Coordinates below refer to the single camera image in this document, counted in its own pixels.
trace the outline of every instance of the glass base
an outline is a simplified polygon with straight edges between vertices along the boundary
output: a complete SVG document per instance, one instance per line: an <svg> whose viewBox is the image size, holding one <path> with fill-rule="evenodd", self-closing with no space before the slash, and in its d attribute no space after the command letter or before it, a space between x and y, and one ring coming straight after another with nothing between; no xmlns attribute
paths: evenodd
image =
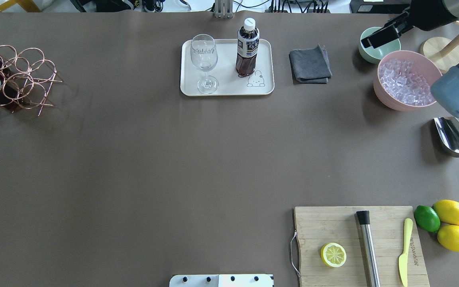
<svg viewBox="0 0 459 287"><path fill-rule="evenodd" d="M219 87L219 82L212 76L203 77L198 81L198 90L204 94L214 93Z"/></svg>

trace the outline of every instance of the metal bracket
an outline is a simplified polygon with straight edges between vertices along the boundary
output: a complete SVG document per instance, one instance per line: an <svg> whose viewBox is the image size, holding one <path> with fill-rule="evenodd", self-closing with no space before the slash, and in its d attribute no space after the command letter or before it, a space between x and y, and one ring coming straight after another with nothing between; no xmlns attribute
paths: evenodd
<svg viewBox="0 0 459 287"><path fill-rule="evenodd" d="M233 0L215 0L215 18L233 18Z"/></svg>
<svg viewBox="0 0 459 287"><path fill-rule="evenodd" d="M175 275L169 287L274 287L273 274Z"/></svg>

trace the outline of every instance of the table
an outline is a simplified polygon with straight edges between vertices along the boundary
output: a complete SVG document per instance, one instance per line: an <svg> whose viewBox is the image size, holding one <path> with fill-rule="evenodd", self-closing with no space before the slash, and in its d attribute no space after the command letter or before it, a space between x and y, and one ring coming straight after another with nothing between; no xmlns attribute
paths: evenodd
<svg viewBox="0 0 459 287"><path fill-rule="evenodd" d="M267 96L189 98L180 48L235 38L252 16L271 43ZM297 286L295 206L459 201L459 159L432 118L372 89L361 31L390 15L239 12L0 14L0 44L39 47L66 84L36 118L0 109L0 286L167 286L174 274L272 273ZM404 49L454 37L414 29ZM292 49L325 45L333 78L298 84ZM459 285L459 253L421 232L430 282Z"/></svg>

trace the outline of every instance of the glass stem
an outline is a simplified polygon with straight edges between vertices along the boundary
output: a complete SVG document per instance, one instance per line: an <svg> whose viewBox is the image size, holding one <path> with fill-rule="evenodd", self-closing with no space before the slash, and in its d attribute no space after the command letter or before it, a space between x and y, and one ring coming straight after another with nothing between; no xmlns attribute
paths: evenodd
<svg viewBox="0 0 459 287"><path fill-rule="evenodd" d="M210 88L212 86L212 81L210 81L210 78L208 77L208 72L204 73L204 86L206 88Z"/></svg>

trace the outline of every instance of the sliced lemon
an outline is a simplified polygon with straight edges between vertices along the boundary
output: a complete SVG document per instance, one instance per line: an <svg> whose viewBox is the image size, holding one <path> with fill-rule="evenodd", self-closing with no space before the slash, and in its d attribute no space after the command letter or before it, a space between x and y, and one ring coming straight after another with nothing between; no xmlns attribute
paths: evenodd
<svg viewBox="0 0 459 287"><path fill-rule="evenodd" d="M334 242L327 243L322 247L322 261L330 267L340 267L346 262L345 249Z"/></svg>

